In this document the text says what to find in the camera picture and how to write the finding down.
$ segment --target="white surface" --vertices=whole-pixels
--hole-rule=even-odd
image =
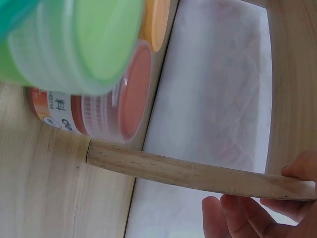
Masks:
[[[144,150],[263,173],[271,92],[266,10],[181,0]],[[203,237],[201,200],[209,195],[138,179],[126,238]]]

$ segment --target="wooden surface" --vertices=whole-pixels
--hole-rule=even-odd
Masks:
[[[252,3],[254,5],[258,5],[260,7],[267,7],[267,1],[268,0],[242,0],[242,1],[246,1],[248,3]]]
[[[239,196],[316,200],[315,183],[208,166],[92,141],[87,162],[122,174]]]
[[[273,104],[266,173],[317,148],[317,1],[270,0]]]
[[[167,42],[153,55],[145,116],[128,148],[142,149]],[[1,237],[123,237],[135,178],[87,165],[89,142],[44,125],[21,87],[0,84]]]

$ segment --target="container label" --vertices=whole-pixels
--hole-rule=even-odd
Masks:
[[[72,131],[77,134],[81,134],[77,129],[73,119],[70,95],[48,91],[47,103],[52,117],[51,119],[53,120],[43,120],[46,124],[61,128],[66,131]]]
[[[45,124],[81,134],[77,129],[71,110],[71,96],[52,91],[32,89],[35,111]]]

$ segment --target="wooden stick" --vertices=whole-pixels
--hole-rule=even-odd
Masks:
[[[87,163],[125,175],[192,189],[239,196],[316,200],[314,182],[203,165],[90,143]]]

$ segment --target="finger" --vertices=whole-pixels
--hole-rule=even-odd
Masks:
[[[231,238],[220,201],[215,197],[206,197],[202,205],[205,237]]]
[[[274,212],[283,214],[295,222],[301,222],[314,202],[282,201],[261,198],[260,203]]]
[[[241,210],[236,196],[223,195],[220,202],[226,216],[229,232],[233,238],[259,237]]]
[[[305,151],[296,160],[282,168],[282,175],[304,181],[317,181],[317,151]]]
[[[246,218],[261,238],[287,237],[293,228],[292,226],[276,223],[255,200],[248,197],[239,197],[239,201]]]
[[[317,202],[315,202],[302,222],[296,227],[292,233],[294,237],[311,238],[317,234]]]

